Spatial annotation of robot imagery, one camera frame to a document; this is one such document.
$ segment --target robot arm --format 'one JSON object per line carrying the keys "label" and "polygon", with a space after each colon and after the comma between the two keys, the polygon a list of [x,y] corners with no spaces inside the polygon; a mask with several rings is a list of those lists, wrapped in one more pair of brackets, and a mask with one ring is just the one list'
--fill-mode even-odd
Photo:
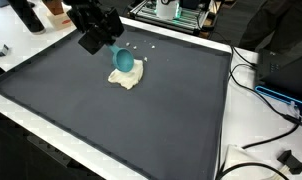
{"label": "robot arm", "polygon": [[112,45],[123,31],[119,14],[115,8],[105,8],[99,0],[63,0],[71,6],[67,12],[76,28],[84,34],[79,44],[91,54],[103,45]]}

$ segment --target white table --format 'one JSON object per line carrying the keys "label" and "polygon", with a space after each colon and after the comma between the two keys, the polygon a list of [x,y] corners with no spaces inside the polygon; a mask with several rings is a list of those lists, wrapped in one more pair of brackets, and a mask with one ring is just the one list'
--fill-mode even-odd
{"label": "white table", "polygon": [[[58,32],[55,31],[45,17],[47,10],[44,5],[38,2],[36,4],[35,11],[47,29],[45,34],[38,36],[32,35],[26,29],[10,7],[0,9],[0,44],[7,44],[11,48],[8,56],[0,58],[0,67],[4,70],[13,68],[75,29],[71,27]],[[227,45],[125,18],[121,20],[124,24],[142,27],[170,37],[181,37],[185,41],[230,52],[230,48]],[[256,62],[256,53],[240,49],[239,52],[248,60]],[[238,63],[243,62],[235,55],[232,66]],[[254,73],[250,70],[240,68],[235,72],[235,77],[240,83],[253,87]],[[287,112],[285,104],[272,99],[268,100],[279,111]],[[0,112],[105,179],[145,179],[140,174],[106,156],[85,142],[2,96],[0,96]],[[237,87],[232,82],[228,88],[223,120],[222,155],[226,152],[227,145],[229,144],[242,146],[268,139],[288,131],[292,126],[291,123],[273,113],[256,96]],[[279,141],[251,148],[249,152],[264,163],[278,168],[280,167],[280,163],[277,162],[276,157],[283,150],[287,149],[291,149],[294,155],[302,160],[302,128],[299,128],[294,134]],[[292,176],[290,179],[302,180],[302,174]]]}

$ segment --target gray mat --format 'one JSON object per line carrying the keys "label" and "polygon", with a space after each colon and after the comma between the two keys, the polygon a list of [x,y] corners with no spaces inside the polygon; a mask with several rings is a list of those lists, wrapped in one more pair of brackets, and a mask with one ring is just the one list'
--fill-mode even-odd
{"label": "gray mat", "polygon": [[125,28],[116,44],[148,58],[132,90],[108,83],[111,52],[90,55],[75,32],[2,75],[0,94],[148,178],[213,179],[230,54]]}

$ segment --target black mat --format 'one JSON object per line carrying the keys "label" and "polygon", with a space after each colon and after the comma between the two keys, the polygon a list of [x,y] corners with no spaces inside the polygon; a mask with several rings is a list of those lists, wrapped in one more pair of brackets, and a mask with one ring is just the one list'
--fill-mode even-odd
{"label": "black mat", "polygon": [[213,179],[230,54],[125,28],[116,44],[148,58],[132,90],[108,83],[111,52],[91,56],[75,32],[2,75],[0,94],[148,178]]}

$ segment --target blue spoon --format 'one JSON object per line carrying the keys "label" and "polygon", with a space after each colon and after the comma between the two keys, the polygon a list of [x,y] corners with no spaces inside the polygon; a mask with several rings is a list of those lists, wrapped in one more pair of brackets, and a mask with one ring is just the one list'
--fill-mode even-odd
{"label": "blue spoon", "polygon": [[113,65],[121,72],[129,72],[133,68],[134,58],[130,51],[116,45],[108,45],[113,52]]}

